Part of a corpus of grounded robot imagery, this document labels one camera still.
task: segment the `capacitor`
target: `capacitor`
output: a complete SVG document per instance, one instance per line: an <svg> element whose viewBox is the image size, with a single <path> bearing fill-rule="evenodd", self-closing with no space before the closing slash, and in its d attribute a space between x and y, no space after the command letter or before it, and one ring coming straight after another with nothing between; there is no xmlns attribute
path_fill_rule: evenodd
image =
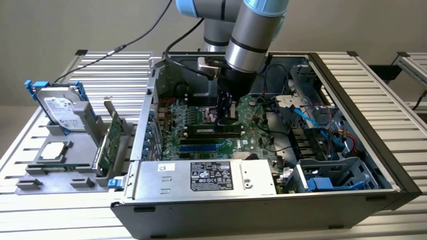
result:
<svg viewBox="0 0 427 240"><path fill-rule="evenodd" d="M188 104L188 94L184 94L184 104Z"/></svg>
<svg viewBox="0 0 427 240"><path fill-rule="evenodd" d="M248 105L251 106L251 107L255 107L256 106L256 101L248 101Z"/></svg>
<svg viewBox="0 0 427 240"><path fill-rule="evenodd" d="M260 122L260 117L255 115L255 116L253 116L253 123L257 125L259 122Z"/></svg>

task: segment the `warning label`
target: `warning label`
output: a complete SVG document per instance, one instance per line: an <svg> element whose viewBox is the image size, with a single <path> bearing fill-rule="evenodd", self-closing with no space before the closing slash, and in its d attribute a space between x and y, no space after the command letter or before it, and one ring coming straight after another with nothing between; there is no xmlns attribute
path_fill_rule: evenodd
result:
<svg viewBox="0 0 427 240"><path fill-rule="evenodd" d="M43 100L61 127L71 131L85 129L80 117L73 113L75 105L71 100L63 97L45 97Z"/></svg>
<svg viewBox="0 0 427 240"><path fill-rule="evenodd" d="M232 168L229 161L191 163L191 190L233 190Z"/></svg>

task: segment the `sticker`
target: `sticker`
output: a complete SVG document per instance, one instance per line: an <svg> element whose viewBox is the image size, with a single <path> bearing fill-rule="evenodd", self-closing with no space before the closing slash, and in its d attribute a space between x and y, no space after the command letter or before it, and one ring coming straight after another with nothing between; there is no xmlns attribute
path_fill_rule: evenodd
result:
<svg viewBox="0 0 427 240"><path fill-rule="evenodd" d="M71 131L85 129L80 117L73 113L75 105L71 100L64 97L45 97L43 100L51 115L61 127Z"/></svg>
<svg viewBox="0 0 427 240"><path fill-rule="evenodd" d="M193 192L233 190L229 161L192 162L189 188Z"/></svg>
<svg viewBox="0 0 427 240"><path fill-rule="evenodd" d="M213 133L215 131L213 131L213 129L197 129L195 132L196 133Z"/></svg>
<svg viewBox="0 0 427 240"><path fill-rule="evenodd" d="M175 163L160 163L157 172L175 171Z"/></svg>

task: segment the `white wall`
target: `white wall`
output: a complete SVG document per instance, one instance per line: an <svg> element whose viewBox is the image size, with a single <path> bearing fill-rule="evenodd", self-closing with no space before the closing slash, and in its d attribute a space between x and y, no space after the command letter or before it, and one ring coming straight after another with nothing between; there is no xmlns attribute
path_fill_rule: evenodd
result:
<svg viewBox="0 0 427 240"><path fill-rule="evenodd" d="M77 49L108 51L151 26L167 0L0 0L0 105L33 105L24 80L52 81ZM395 52L427 52L427 0L291 0L273 51L356 51L387 64ZM172 5L129 51L164 50L197 20ZM203 29L176 46L203 45ZM420 89L394 83L412 101Z"/></svg>

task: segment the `blue plastic bracket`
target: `blue plastic bracket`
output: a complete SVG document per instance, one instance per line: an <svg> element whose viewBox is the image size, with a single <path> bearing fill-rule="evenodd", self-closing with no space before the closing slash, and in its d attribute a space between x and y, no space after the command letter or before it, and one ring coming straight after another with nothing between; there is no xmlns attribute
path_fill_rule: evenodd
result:
<svg viewBox="0 0 427 240"><path fill-rule="evenodd" d="M332 186L332 182L328 177L312 177L307 180L308 189L312 192L362 190L364 184L366 183L363 181L359 181L351 186Z"/></svg>
<svg viewBox="0 0 427 240"><path fill-rule="evenodd" d="M25 84L25 89L27 89L27 91L29 92L32 99L33 99L35 101L39 101L39 100L37 100L37 95L36 95L36 93L35 93L35 91L33 91L32 83L33 83L33 81L31 81L31 80L27 80L27 81L25 81L25 83L24 83L24 84Z"/></svg>
<svg viewBox="0 0 427 240"><path fill-rule="evenodd" d="M89 101L88 96L87 96L87 92L85 92L85 88L83 87L83 84L80 81L76 81L73 84L79 90L80 93L80 98L83 101Z"/></svg>

